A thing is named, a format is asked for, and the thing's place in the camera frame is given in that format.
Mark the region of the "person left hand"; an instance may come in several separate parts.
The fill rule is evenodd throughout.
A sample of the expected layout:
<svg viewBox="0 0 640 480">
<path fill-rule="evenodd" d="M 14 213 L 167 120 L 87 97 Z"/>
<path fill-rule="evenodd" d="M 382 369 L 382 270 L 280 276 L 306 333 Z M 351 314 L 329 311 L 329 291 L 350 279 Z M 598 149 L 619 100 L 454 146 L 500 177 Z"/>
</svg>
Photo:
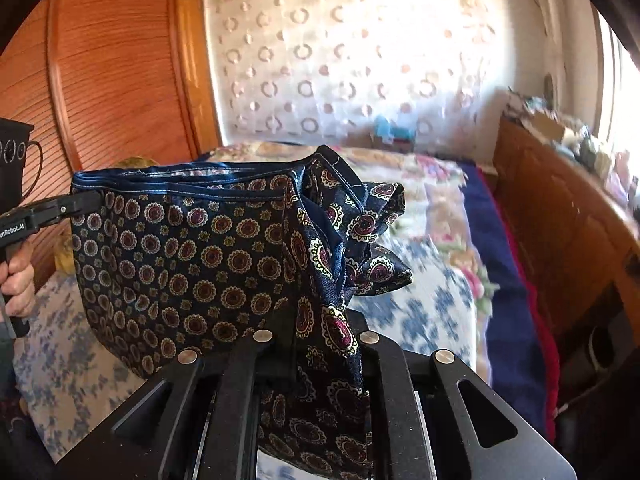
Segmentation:
<svg viewBox="0 0 640 480">
<path fill-rule="evenodd" d="M 24 240 L 9 261 L 1 263 L 1 296 L 7 296 L 6 314 L 12 318 L 28 318 L 35 305 L 35 269 L 32 266 L 34 248 Z"/>
</svg>

